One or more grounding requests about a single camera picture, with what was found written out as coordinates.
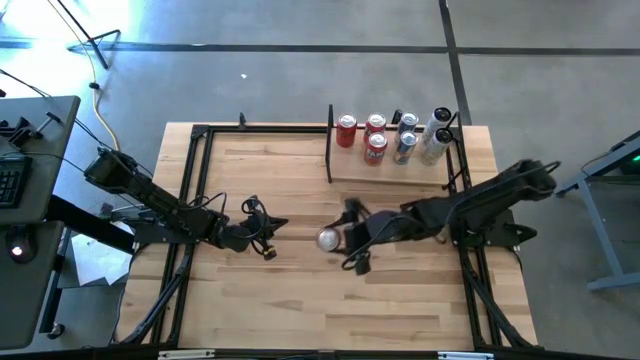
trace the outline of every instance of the silver can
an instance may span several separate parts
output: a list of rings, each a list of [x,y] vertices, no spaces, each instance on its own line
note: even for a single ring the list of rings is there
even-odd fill
[[[425,146],[424,152],[420,156],[422,163],[427,166],[435,165],[438,159],[447,151],[451,141],[453,141],[453,134],[449,129],[436,130],[436,134]]]
[[[316,244],[322,251],[332,252],[340,246],[340,232],[334,228],[323,228],[316,235]]]
[[[431,114],[431,118],[427,122],[427,125],[424,127],[424,132],[422,133],[422,142],[425,146],[429,144],[429,141],[433,138],[436,131],[438,129],[442,129],[447,126],[447,123],[451,120],[451,111],[445,107],[437,108]]]
[[[396,146],[396,152],[393,154],[393,161],[396,164],[405,165],[409,162],[411,153],[418,143],[418,136],[413,131],[405,131],[400,135],[400,142]]]
[[[413,131],[413,129],[416,128],[418,121],[420,121],[420,119],[412,113],[405,113],[402,115],[400,122],[398,123],[398,132],[396,132],[396,144],[400,143],[400,135],[405,131]]]

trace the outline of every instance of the red soda can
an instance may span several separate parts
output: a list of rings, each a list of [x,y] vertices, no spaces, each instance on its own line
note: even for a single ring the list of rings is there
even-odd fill
[[[373,133],[383,133],[384,127],[387,125],[387,119],[380,114],[371,114],[369,120],[367,120],[367,126],[364,128],[363,141],[366,144],[369,141],[369,137]]]
[[[356,139],[358,128],[356,118],[351,115],[342,115],[336,126],[336,142],[342,147],[351,147]]]
[[[383,133],[373,133],[369,137],[367,147],[364,150],[364,162],[369,166],[378,166],[382,163],[384,151],[387,149],[387,138]]]

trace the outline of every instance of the soda can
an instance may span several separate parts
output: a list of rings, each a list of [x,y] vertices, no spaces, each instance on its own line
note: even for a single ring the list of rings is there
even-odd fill
[[[427,166],[433,166],[442,157],[449,144],[453,141],[453,134],[449,129],[438,129],[431,141],[425,146],[424,152],[420,159]]]
[[[429,141],[431,141],[431,138],[433,138],[433,135],[435,135],[438,129],[447,126],[449,120],[451,120],[451,111],[449,111],[449,109],[441,107],[433,111],[422,133],[422,142],[425,146],[429,144]]]
[[[418,136],[416,133],[411,130],[403,132],[400,135],[400,142],[396,146],[396,152],[393,154],[393,161],[400,165],[408,163],[417,142]]]
[[[316,245],[326,252],[335,251],[340,246],[340,232],[334,228],[324,228],[316,235]]]
[[[369,166],[378,166],[382,163],[384,151],[387,149],[387,138],[383,133],[373,133],[369,137],[364,149],[364,162]]]
[[[356,139],[358,128],[356,118],[351,115],[342,115],[336,126],[336,142],[342,147],[351,147]]]
[[[405,113],[400,118],[400,122],[398,123],[398,132],[396,133],[396,144],[400,143],[400,135],[402,135],[405,131],[413,131],[418,125],[418,117],[412,113]]]
[[[380,114],[371,114],[367,120],[367,126],[364,128],[364,136],[362,141],[366,144],[369,141],[369,137],[373,133],[383,133],[384,127],[387,125],[387,119]]]

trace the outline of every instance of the wooden tabletop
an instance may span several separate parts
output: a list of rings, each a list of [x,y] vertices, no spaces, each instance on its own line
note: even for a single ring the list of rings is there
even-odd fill
[[[167,124],[154,181],[178,195],[191,123]],[[472,181],[497,173],[489,130],[464,127]],[[204,141],[196,155],[190,199]],[[240,204],[257,194],[272,216],[289,224],[266,262],[198,245],[182,322],[180,347],[465,350],[472,349],[457,250],[433,239],[372,248],[372,271],[342,271],[339,255],[315,245],[315,234],[335,220],[343,200],[360,197],[371,211],[447,196],[439,187],[359,182],[328,184],[322,134],[216,134],[205,195],[226,191],[226,213],[244,218]],[[219,208],[220,203],[210,204]],[[128,335],[158,296],[167,246],[147,247],[131,267],[118,338]],[[536,343],[522,274],[513,254],[487,248],[494,296],[523,337]],[[170,302],[169,324],[175,298]],[[486,312],[480,305],[489,341]],[[164,327],[163,338],[168,333]]]

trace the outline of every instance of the gray floor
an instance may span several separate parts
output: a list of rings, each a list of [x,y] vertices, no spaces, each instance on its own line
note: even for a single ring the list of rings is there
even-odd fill
[[[436,0],[77,1],[92,33],[118,27],[122,40],[165,43],[445,45]],[[22,16],[34,6],[41,18]],[[640,46],[640,3],[634,0],[450,0],[459,46]],[[36,1],[14,1],[0,36],[47,39],[30,50],[1,50],[0,66],[52,94],[82,97],[79,118],[107,141],[93,115],[86,59],[68,53],[68,29]],[[326,107],[360,117],[396,108],[426,114],[456,108],[447,55],[110,53],[99,69],[100,108],[123,150],[153,170],[169,121],[325,120]],[[502,169],[521,158],[561,160],[563,180],[587,160],[638,130],[640,57],[461,56],[474,124],[489,125]],[[11,97],[29,89],[0,78]],[[74,131],[67,158],[81,166],[96,144]],[[627,270],[639,270],[638,192],[596,189]],[[90,187],[63,167],[56,193],[97,210],[122,200]],[[538,229],[522,247],[524,276],[541,345],[563,351],[640,357],[640,287],[590,293],[586,282],[608,275],[604,255],[577,194],[519,204],[516,219]],[[73,272],[67,272],[72,286]],[[69,336],[36,339],[29,350],[106,343],[120,288],[64,291],[59,320]],[[77,321],[81,309],[93,321]]]

